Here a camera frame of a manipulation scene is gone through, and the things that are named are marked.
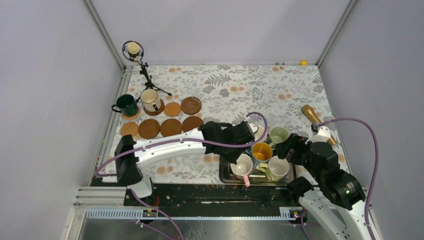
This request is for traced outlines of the dark green mug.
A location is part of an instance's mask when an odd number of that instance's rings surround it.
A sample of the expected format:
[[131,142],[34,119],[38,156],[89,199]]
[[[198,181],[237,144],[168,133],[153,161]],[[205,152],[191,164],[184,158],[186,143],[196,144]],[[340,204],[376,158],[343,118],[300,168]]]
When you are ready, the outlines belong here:
[[133,116],[138,111],[138,102],[138,98],[134,98],[131,94],[124,94],[117,98],[115,104],[111,106],[111,110],[127,116]]

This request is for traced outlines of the pink mug white inside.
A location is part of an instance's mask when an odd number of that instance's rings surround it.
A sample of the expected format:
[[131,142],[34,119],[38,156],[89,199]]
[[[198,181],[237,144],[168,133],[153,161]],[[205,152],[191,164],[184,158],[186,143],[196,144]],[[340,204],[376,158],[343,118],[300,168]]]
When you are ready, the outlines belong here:
[[246,187],[251,185],[249,176],[253,170],[253,161],[249,155],[242,153],[236,163],[230,164],[230,169],[237,178],[243,181]]

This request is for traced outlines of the light brown coaster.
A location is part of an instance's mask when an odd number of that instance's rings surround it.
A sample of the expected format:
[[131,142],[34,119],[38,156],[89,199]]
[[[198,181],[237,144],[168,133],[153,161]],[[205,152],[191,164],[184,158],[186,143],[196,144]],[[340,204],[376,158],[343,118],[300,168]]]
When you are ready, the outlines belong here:
[[181,112],[181,105],[177,102],[169,102],[164,107],[164,114],[168,117],[176,117]]

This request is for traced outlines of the reddish brown coaster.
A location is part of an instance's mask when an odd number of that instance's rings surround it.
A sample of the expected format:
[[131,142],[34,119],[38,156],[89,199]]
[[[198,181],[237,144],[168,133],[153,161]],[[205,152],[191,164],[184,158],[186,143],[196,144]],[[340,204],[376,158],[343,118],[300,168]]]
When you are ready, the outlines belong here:
[[199,128],[204,124],[204,121],[198,116],[189,116],[182,122],[182,131],[188,132]]

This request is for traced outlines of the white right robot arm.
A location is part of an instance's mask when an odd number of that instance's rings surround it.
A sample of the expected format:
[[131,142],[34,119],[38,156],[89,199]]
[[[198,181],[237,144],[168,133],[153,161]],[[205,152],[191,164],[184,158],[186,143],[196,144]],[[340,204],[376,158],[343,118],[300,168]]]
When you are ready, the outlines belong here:
[[292,164],[309,172],[341,217],[320,199],[305,177],[287,184],[287,201],[306,208],[332,240],[377,240],[379,237],[368,217],[367,194],[353,175],[340,168],[338,155],[328,142],[330,137],[323,129],[310,138],[293,133],[286,141],[276,144],[275,149],[278,157],[291,155]]

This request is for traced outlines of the blue mug yellow inside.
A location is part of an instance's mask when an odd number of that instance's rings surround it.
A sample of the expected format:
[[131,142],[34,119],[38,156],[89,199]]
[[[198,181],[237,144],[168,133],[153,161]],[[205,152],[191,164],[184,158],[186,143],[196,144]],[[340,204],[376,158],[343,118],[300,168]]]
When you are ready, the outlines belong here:
[[259,142],[252,147],[251,156],[256,164],[267,163],[273,156],[273,150],[267,143]]

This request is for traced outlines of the green mug white inside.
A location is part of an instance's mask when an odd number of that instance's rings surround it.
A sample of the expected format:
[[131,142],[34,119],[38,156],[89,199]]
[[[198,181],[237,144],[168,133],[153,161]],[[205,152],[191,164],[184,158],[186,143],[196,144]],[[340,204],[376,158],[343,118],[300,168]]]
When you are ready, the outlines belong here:
[[265,173],[268,180],[276,182],[288,174],[290,164],[285,158],[273,156],[267,163],[259,163],[257,169]]

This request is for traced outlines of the light wooden coaster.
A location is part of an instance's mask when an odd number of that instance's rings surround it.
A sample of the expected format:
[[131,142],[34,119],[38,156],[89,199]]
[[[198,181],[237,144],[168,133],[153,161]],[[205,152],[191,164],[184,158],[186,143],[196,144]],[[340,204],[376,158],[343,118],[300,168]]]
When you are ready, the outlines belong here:
[[120,128],[120,134],[122,136],[131,135],[132,137],[135,137],[138,134],[138,124],[136,122],[127,122],[124,123]]

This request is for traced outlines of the scratched dark brown coaster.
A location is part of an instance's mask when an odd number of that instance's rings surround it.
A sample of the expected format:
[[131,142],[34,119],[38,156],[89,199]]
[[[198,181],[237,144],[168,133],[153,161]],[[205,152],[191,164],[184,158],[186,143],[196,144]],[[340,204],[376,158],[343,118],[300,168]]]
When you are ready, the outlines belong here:
[[188,115],[194,115],[202,109],[202,102],[195,96],[189,96],[182,100],[181,110]]

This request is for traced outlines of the light blue mug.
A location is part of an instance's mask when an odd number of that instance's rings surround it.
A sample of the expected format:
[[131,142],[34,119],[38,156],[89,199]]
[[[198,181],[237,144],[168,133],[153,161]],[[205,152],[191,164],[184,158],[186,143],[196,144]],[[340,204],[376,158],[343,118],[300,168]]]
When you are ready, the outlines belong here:
[[264,127],[258,126],[257,131],[254,134],[255,141],[264,142],[267,139],[267,131]]

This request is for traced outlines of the cream mug black handle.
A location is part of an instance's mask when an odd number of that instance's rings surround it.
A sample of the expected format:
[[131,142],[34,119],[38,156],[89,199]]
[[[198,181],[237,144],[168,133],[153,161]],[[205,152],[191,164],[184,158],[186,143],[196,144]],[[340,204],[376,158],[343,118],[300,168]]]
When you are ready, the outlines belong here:
[[147,89],[140,94],[144,109],[148,112],[158,112],[162,106],[161,99],[156,90]]

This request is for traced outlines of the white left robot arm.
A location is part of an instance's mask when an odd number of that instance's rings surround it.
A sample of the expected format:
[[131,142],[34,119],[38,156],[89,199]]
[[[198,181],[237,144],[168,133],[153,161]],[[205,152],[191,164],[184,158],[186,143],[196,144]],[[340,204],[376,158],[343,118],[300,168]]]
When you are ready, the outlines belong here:
[[155,192],[150,179],[144,179],[142,167],[177,157],[215,154],[221,160],[235,164],[240,155],[255,140],[259,127],[242,121],[237,125],[209,121],[198,128],[178,135],[148,141],[134,141],[123,136],[115,149],[116,173],[119,187],[128,187],[144,206],[152,204]]

